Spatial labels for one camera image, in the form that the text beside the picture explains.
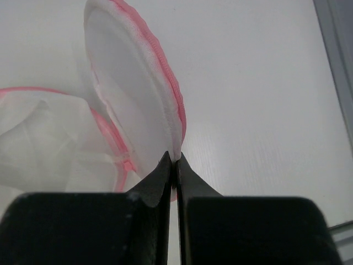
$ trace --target mesh laundry bag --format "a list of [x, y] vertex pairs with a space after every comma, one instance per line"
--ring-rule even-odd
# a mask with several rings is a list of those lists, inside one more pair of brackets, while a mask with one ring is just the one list
[[93, 82], [111, 120], [46, 88], [0, 89], [0, 211], [22, 192], [122, 191], [165, 151], [180, 158], [183, 99], [158, 40], [124, 1], [84, 11]]

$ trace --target white surface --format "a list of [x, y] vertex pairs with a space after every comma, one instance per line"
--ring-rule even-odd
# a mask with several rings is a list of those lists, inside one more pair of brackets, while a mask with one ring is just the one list
[[[199, 175], [223, 194], [311, 198], [329, 225], [353, 219], [350, 146], [312, 1], [128, 2], [179, 80], [183, 151]], [[96, 107], [83, 7], [3, 0], [0, 87], [56, 88]]]

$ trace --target pink trim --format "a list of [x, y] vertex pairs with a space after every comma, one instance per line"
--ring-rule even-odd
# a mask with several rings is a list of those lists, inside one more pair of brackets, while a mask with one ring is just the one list
[[185, 114], [183, 96], [180, 93], [178, 80], [175, 78], [174, 73], [168, 64], [167, 58], [163, 52], [163, 49], [158, 39], [153, 35], [153, 33], [148, 28], [146, 22], [140, 17], [138, 12], [133, 7], [128, 5], [126, 2], [124, 2], [124, 0], [110, 0], [110, 1], [114, 2], [118, 7], [118, 9], [126, 13], [130, 17], [130, 19], [138, 26], [141, 32], [141, 35], [148, 41], [152, 50], [156, 54], [159, 64], [161, 65], [161, 69], [166, 79], [170, 83], [175, 100], [178, 104], [178, 114], [181, 120], [181, 126], [183, 130], [182, 140], [184, 140], [185, 132], [186, 132], [186, 114]]
[[[9, 88], [2, 88], [0, 89], [0, 98], [3, 97], [6, 93], [8, 92], [14, 92], [14, 91], [43, 91], [43, 92], [52, 92], [52, 93], [57, 93], [57, 94], [64, 94], [68, 95], [67, 93], [51, 89], [51, 88], [44, 88], [44, 87], [9, 87]], [[101, 115], [98, 114], [94, 109], [90, 108], [92, 115], [98, 125], [99, 130], [101, 131], [102, 135], [106, 138], [107, 142], [109, 143], [110, 147], [112, 148], [113, 152], [116, 149], [116, 147], [119, 149], [120, 152], [122, 153], [127, 153], [127, 147], [119, 134], [119, 131], [115, 126], [111, 126]], [[126, 178], [127, 178], [127, 169], [132, 169], [134, 170], [134, 166], [132, 161], [128, 158], [124, 160], [123, 162], [116, 163], [117, 170], [119, 171], [119, 168], [122, 167], [124, 172], [122, 176], [122, 181], [120, 185], [116, 185], [114, 188], [114, 191], [120, 192], [122, 191]]]

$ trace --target white table surface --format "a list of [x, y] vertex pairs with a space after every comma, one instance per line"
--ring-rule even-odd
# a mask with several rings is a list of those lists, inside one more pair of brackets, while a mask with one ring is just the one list
[[[353, 160], [310, 0], [128, 0], [160, 40], [184, 95], [183, 152], [226, 195], [312, 199], [353, 220]], [[100, 110], [84, 0], [0, 3], [0, 87], [43, 86]], [[171, 264], [178, 262], [172, 206]]]

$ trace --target white mesh fabric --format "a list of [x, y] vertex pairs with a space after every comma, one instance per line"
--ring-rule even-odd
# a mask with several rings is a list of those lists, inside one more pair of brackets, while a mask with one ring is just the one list
[[0, 190], [13, 189], [7, 198], [14, 190], [110, 192], [122, 179], [119, 158], [83, 99], [8, 92], [0, 98], [0, 124]]
[[113, 1], [89, 0], [85, 41], [97, 79], [97, 93], [122, 132], [140, 177], [149, 174], [164, 152], [181, 155], [178, 105], [156, 55], [139, 37], [138, 26]]

